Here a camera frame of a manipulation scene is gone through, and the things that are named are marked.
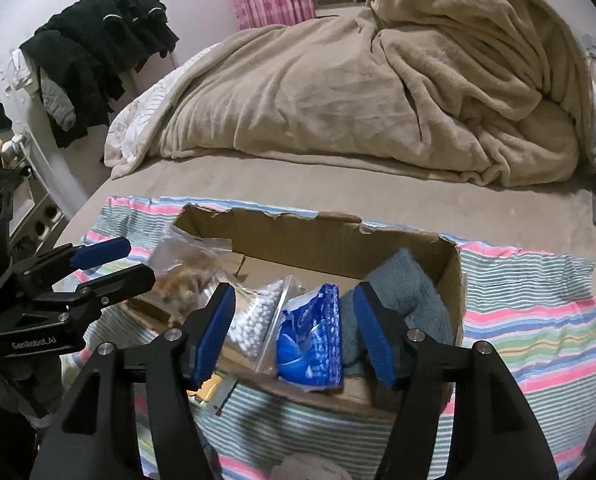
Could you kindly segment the brown cardboard box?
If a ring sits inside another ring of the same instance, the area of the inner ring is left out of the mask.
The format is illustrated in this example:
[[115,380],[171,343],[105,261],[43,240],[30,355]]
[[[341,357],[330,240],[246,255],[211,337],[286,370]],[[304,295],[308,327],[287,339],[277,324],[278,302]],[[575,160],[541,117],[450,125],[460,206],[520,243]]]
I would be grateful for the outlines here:
[[[454,339],[463,338],[465,280],[460,251],[438,234],[401,226],[367,226],[360,218],[337,212],[271,214],[247,208],[216,210],[187,204],[174,226],[202,238],[227,238],[233,252],[222,258],[229,272],[248,287],[292,275],[307,289],[334,283],[348,292],[398,250],[409,249],[435,285],[450,315]],[[326,411],[382,419],[394,418],[397,393],[373,379],[347,378],[341,388],[306,392],[281,382],[234,349],[225,348],[217,367],[249,386]]]

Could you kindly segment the pile of black clothes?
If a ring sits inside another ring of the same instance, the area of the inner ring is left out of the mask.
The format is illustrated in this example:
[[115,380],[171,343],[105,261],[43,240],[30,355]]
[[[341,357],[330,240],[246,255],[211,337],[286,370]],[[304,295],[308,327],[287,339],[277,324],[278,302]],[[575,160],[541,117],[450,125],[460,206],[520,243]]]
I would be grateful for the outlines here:
[[165,58],[179,37],[161,0],[78,0],[40,26],[20,49],[40,81],[40,102],[58,148],[107,126],[120,76],[153,55]]

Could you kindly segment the white shelf rack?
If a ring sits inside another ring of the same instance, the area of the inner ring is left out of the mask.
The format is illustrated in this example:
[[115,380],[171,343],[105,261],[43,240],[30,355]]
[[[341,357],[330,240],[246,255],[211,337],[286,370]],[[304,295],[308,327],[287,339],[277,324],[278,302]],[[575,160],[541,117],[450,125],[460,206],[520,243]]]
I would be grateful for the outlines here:
[[15,133],[2,146],[2,159],[15,169],[22,183],[13,194],[13,215],[9,222],[14,262],[42,255],[54,248],[66,227],[66,216],[47,191],[30,159],[30,140]]

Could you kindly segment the grey knit socks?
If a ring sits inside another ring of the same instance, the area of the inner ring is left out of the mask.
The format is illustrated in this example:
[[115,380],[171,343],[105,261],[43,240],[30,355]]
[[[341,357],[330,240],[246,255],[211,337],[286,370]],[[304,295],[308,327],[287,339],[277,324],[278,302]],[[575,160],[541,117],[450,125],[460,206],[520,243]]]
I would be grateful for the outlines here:
[[[400,249],[364,281],[371,284],[383,306],[397,311],[409,328],[419,328],[440,344],[453,344],[449,311],[409,249]],[[374,377],[354,314],[352,290],[340,298],[339,306],[343,374]]]

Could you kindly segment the striped colourful towel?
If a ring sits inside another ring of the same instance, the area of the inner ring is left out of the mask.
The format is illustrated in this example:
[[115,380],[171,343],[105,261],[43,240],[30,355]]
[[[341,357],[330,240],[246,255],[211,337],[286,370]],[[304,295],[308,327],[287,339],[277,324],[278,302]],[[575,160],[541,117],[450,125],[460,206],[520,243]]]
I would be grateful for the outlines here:
[[[132,255],[120,266],[146,262],[164,226],[186,204],[316,216],[315,211],[238,200],[110,195],[102,206],[94,206],[94,219],[76,226],[74,218],[68,228],[75,234],[64,234],[63,240],[89,245],[127,236]],[[448,240],[458,242],[466,273],[463,346],[488,340],[496,347],[537,417],[560,479],[566,479],[578,466],[596,419],[594,263],[453,236]],[[107,338],[130,346],[149,342],[153,335],[120,307],[112,307],[86,339],[87,347]],[[327,457],[353,479],[373,479],[391,426],[378,418],[328,414],[243,384],[219,416],[199,406],[193,411],[219,453],[224,479],[268,479],[273,466],[300,452]]]

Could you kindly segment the capybara tissue pack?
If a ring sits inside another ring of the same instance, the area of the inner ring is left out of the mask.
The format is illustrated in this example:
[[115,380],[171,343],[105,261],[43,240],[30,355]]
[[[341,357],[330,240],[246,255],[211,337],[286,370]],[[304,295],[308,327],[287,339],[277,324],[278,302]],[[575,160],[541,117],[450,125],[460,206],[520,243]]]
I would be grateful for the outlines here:
[[213,373],[199,390],[187,391],[191,404],[207,410],[211,415],[220,415],[221,411],[238,385],[238,378],[233,374]]

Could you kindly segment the bag of cotton swabs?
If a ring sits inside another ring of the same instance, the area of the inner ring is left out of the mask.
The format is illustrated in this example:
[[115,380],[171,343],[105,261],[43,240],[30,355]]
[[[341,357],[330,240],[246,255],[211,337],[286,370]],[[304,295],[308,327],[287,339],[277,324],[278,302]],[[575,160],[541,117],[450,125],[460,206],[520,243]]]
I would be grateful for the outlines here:
[[281,315],[287,302],[304,292],[293,275],[284,276],[261,288],[253,289],[238,282],[235,313],[227,332],[224,348],[246,361],[249,370],[271,374],[275,370],[275,346]]

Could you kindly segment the white socks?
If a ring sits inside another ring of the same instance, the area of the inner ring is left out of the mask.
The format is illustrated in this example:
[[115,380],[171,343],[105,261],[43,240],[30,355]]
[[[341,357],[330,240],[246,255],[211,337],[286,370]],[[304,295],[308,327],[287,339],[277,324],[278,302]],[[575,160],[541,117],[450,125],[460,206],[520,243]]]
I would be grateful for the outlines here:
[[271,480],[351,480],[345,469],[332,460],[297,453],[287,456],[279,465],[272,468]]

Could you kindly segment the white floral quilt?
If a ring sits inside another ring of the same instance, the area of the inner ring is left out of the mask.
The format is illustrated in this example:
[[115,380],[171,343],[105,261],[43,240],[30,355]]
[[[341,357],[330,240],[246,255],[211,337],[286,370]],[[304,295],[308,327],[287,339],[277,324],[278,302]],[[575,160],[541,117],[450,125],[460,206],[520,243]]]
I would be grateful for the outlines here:
[[139,167],[148,152],[148,148],[139,146],[142,130],[186,70],[216,47],[217,44],[212,44],[188,58],[182,66],[174,68],[115,116],[104,141],[104,164],[111,170],[112,180],[120,179]]

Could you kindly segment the clear snack bag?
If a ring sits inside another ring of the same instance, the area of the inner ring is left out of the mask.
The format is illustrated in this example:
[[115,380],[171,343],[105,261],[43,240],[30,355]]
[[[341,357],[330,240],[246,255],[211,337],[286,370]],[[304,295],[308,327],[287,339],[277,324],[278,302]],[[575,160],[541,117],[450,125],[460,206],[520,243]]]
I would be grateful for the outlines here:
[[164,229],[147,261],[156,281],[139,297],[168,325],[182,324],[192,310],[202,308],[210,288],[223,273],[235,275],[243,256],[226,238],[198,237],[176,226]]

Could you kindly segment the beige fleece blanket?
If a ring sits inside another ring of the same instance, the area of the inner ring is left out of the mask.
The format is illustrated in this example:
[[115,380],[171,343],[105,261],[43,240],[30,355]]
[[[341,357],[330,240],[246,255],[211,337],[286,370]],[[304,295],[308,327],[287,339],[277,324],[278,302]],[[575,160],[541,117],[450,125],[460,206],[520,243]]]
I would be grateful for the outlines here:
[[229,150],[514,188],[596,171],[596,105],[588,58],[545,0],[367,0],[226,38],[139,146],[144,160]]

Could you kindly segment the blue tissue pack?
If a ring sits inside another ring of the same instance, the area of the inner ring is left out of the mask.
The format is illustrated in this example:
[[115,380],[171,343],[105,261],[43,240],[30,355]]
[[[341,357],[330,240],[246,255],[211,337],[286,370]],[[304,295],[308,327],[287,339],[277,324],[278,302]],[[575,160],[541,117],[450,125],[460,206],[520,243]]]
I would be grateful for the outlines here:
[[339,288],[325,283],[291,298],[281,311],[277,378],[305,391],[342,385]]

